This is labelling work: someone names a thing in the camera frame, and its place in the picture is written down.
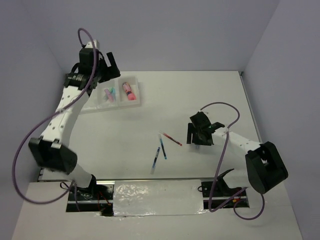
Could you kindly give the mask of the blue highlighter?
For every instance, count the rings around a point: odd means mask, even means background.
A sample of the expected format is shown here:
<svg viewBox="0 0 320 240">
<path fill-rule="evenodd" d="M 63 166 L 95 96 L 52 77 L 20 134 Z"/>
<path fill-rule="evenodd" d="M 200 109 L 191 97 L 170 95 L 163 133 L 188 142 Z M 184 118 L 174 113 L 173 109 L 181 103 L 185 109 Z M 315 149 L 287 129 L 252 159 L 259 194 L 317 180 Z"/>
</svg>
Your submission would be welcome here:
<svg viewBox="0 0 320 240">
<path fill-rule="evenodd" d="M 113 101 L 115 101 L 116 100 L 116 89 L 114 87 L 111 87 L 109 89 L 109 91 L 110 91 L 110 94 L 112 95 Z"/>
</svg>

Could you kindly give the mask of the red gel pen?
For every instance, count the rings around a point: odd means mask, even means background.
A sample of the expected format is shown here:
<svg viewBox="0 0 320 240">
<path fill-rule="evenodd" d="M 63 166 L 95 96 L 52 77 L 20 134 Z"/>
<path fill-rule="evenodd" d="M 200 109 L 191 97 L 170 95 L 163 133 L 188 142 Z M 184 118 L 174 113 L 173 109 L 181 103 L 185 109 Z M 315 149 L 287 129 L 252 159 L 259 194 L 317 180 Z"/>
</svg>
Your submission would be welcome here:
<svg viewBox="0 0 320 240">
<path fill-rule="evenodd" d="M 167 133 L 163 132 L 163 131 L 159 131 L 163 136 L 165 136 L 166 138 L 168 138 L 169 140 L 173 141 L 174 143 L 178 144 L 179 146 L 183 146 L 182 143 L 180 143 L 179 141 L 177 141 L 176 139 L 172 138 L 170 135 L 168 135 Z"/>
</svg>

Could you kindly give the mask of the pink glue stick tube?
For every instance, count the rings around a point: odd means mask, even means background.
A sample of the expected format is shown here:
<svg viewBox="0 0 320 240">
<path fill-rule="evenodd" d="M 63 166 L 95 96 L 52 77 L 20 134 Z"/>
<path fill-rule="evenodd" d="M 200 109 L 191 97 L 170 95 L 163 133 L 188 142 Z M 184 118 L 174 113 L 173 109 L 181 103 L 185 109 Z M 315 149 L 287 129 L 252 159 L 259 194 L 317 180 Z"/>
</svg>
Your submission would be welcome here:
<svg viewBox="0 0 320 240">
<path fill-rule="evenodd" d="M 137 99 L 136 95 L 133 93 L 132 88 L 128 82 L 124 82 L 122 84 L 122 89 L 124 90 L 129 101 L 134 101 Z"/>
</svg>

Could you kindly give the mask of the teal gel pen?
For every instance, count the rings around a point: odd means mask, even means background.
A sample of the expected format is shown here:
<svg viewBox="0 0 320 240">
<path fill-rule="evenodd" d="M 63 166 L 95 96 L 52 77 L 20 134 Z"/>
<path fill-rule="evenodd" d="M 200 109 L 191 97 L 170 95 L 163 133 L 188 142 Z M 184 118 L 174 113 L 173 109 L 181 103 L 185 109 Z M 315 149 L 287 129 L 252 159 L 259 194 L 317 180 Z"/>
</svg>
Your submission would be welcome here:
<svg viewBox="0 0 320 240">
<path fill-rule="evenodd" d="M 164 142 L 163 142 L 163 139 L 162 139 L 162 136 L 161 136 L 160 133 L 158 134 L 158 138 L 159 138 L 160 146 L 161 146 L 161 149 L 162 149 L 163 157 L 164 157 L 165 160 L 167 160 L 168 158 L 167 158 L 167 154 L 166 154 L 166 151 L 165 151 Z"/>
</svg>

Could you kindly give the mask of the green highlighter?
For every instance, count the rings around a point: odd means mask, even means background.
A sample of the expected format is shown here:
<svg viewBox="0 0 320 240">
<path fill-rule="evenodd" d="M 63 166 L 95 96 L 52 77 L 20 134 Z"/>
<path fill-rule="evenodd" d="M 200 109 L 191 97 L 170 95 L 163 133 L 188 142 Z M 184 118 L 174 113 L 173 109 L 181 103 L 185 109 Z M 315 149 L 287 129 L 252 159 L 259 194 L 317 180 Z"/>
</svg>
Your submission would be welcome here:
<svg viewBox="0 0 320 240">
<path fill-rule="evenodd" d="M 109 100 L 109 97 L 105 94 L 104 97 L 103 97 L 103 99 L 104 99 L 105 101 L 108 101 L 108 100 Z"/>
</svg>

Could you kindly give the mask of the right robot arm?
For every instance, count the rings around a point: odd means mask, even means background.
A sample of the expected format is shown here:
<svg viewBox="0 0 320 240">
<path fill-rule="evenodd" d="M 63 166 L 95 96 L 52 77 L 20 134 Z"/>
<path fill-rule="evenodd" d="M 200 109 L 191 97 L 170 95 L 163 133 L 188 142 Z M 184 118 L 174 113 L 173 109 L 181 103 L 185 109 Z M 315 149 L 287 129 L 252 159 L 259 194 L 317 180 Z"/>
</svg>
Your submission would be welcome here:
<svg viewBox="0 0 320 240">
<path fill-rule="evenodd" d="M 245 161 L 248 181 L 260 194 L 265 194 L 289 176 L 276 146 L 267 141 L 249 140 L 220 122 L 211 123 L 204 112 L 190 117 L 187 127 L 187 144 L 198 146 L 224 146 L 226 150 Z"/>
</svg>

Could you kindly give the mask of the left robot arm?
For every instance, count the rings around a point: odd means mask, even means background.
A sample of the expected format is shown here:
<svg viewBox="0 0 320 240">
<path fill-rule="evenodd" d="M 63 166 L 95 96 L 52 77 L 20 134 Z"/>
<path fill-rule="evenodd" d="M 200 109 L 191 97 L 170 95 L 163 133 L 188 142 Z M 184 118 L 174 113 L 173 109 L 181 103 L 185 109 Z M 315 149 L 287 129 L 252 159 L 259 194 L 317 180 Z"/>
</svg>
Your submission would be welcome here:
<svg viewBox="0 0 320 240">
<path fill-rule="evenodd" d="M 82 48 L 79 62 L 66 74 L 57 111 L 40 137 L 32 137 L 28 147 L 38 166 L 75 181 L 80 194 L 91 200 L 97 196 L 97 180 L 78 163 L 77 154 L 69 148 L 70 137 L 81 109 L 98 84 L 120 77 L 112 52 L 103 57 L 99 50 Z"/>
</svg>

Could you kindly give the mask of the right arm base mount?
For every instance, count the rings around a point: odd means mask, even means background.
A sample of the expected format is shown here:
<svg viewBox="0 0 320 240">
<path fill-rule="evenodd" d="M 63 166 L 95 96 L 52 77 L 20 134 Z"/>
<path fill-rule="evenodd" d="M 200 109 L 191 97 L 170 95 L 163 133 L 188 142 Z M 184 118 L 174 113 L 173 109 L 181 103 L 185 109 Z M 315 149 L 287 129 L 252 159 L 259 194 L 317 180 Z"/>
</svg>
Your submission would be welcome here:
<svg viewBox="0 0 320 240">
<path fill-rule="evenodd" d="M 228 169 L 224 171 L 223 173 L 219 174 L 217 177 L 217 181 L 214 187 L 212 200 L 211 200 L 211 208 L 217 208 L 220 204 L 222 204 L 225 200 L 227 200 L 229 197 L 231 197 L 233 194 L 237 193 L 241 190 L 241 187 L 229 187 L 227 183 L 224 180 L 224 177 L 234 169 Z M 197 188 L 197 190 L 202 193 L 203 197 L 203 208 L 205 210 L 209 209 L 209 196 L 210 196 L 210 190 L 212 188 L 212 181 L 202 181 L 201 185 Z M 225 209 L 231 209 L 236 205 L 237 208 L 248 208 L 249 207 L 249 201 L 247 199 L 247 193 L 244 191 L 237 196 L 235 196 L 232 200 L 227 202 L 223 208 Z"/>
</svg>

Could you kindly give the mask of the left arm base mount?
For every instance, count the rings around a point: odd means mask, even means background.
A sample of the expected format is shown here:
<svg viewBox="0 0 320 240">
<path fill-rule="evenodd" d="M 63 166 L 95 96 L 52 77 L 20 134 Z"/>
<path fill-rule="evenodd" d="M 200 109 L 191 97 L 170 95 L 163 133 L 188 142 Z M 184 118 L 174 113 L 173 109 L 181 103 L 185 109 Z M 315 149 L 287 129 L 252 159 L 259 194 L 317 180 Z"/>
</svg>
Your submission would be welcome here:
<svg viewBox="0 0 320 240">
<path fill-rule="evenodd" d="M 114 184 L 91 182 L 88 188 L 72 186 L 67 197 L 67 213 L 97 213 L 103 217 L 114 215 Z"/>
</svg>

